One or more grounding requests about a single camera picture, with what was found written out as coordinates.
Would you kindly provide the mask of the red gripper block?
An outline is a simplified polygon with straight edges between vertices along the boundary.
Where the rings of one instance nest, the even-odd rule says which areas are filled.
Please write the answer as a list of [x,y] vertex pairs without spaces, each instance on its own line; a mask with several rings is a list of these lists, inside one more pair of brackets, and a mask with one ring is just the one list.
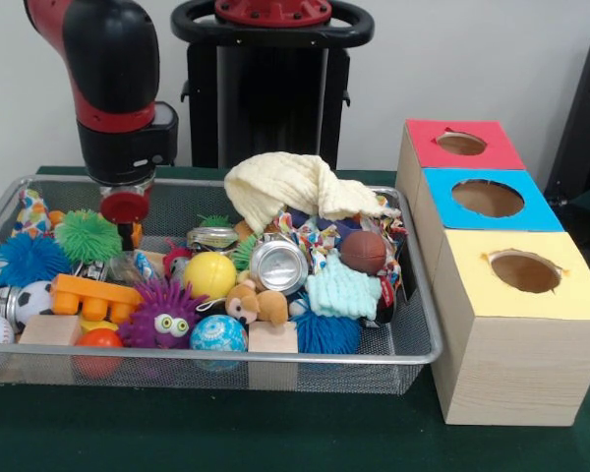
[[118,224],[117,230],[124,252],[134,250],[133,224],[148,216],[149,191],[139,192],[136,189],[114,189],[104,196],[100,203],[100,213],[108,221]]

